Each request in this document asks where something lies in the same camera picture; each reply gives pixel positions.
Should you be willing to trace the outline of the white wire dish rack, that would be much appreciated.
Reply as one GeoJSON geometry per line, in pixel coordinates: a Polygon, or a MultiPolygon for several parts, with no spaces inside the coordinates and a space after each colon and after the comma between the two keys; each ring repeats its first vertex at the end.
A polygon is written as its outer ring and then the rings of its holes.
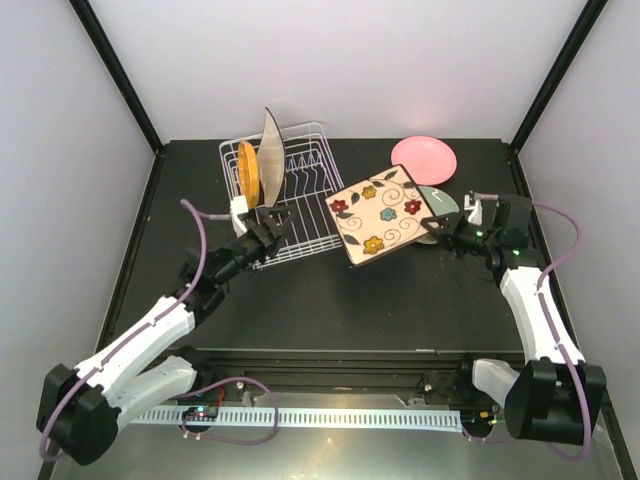
{"type": "Polygon", "coordinates": [[[299,260],[342,246],[326,199],[344,188],[324,129],[309,122],[281,130],[285,174],[276,205],[293,215],[277,255],[260,266],[299,260]]]}

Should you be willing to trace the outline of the orange dotted scalloped plate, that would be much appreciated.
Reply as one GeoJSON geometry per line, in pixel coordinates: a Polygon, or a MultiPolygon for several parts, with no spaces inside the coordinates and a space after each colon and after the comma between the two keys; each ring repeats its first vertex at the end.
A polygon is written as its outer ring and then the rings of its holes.
{"type": "Polygon", "coordinates": [[[260,175],[254,147],[246,140],[238,144],[238,181],[248,208],[254,209],[260,197],[260,175]]]}

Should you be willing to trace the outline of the white square plate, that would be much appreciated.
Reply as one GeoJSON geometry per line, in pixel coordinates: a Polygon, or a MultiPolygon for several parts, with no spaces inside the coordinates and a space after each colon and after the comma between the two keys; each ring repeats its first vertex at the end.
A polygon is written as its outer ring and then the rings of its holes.
{"type": "Polygon", "coordinates": [[[265,119],[257,153],[263,204],[273,207],[280,195],[285,174],[285,147],[272,112],[265,108],[265,119]]]}

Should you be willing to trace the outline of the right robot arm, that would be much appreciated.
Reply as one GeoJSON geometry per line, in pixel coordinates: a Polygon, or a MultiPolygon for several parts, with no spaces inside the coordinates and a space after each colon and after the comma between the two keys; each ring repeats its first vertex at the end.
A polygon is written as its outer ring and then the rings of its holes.
{"type": "Polygon", "coordinates": [[[443,249],[462,258],[481,257],[507,301],[522,342],[525,366],[516,371],[504,361],[476,359],[454,379],[457,396],[476,403],[488,395],[504,412],[509,435],[540,441],[556,454],[562,446],[571,461],[590,450],[607,379],[589,364],[563,323],[553,298],[551,273],[530,243],[530,223],[540,203],[523,196],[470,193],[465,209],[422,220],[443,249]]]}

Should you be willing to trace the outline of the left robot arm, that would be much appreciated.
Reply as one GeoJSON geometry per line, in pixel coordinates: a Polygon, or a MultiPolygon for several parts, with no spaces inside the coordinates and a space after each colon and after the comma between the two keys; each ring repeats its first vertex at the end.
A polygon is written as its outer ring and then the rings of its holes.
{"type": "Polygon", "coordinates": [[[192,347],[153,362],[214,313],[234,277],[276,256],[293,213],[281,206],[247,210],[234,201],[228,216],[235,236],[211,249],[203,224],[208,214],[187,200],[181,204],[196,222],[200,251],[184,264],[176,287],[104,349],[72,368],[59,364],[45,376],[36,417],[44,461],[58,461],[48,451],[55,444],[77,464],[89,465],[145,412],[168,400],[222,391],[224,381],[192,347]]]}

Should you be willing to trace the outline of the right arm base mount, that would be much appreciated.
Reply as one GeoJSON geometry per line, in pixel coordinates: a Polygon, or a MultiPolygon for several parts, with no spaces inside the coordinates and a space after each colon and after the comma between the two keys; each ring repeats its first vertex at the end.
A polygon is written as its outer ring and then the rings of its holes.
{"type": "Polygon", "coordinates": [[[470,373],[458,370],[426,370],[418,377],[415,389],[433,405],[480,407],[496,404],[472,384],[470,373]]]}

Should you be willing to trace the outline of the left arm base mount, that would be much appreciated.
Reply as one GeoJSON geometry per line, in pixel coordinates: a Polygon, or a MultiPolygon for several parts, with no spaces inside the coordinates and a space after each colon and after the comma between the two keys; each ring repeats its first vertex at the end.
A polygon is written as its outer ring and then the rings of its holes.
{"type": "Polygon", "coordinates": [[[225,399],[229,392],[243,390],[249,384],[250,378],[246,376],[219,378],[209,384],[205,384],[204,381],[197,381],[189,391],[174,396],[174,399],[215,403],[220,398],[225,399]]]}

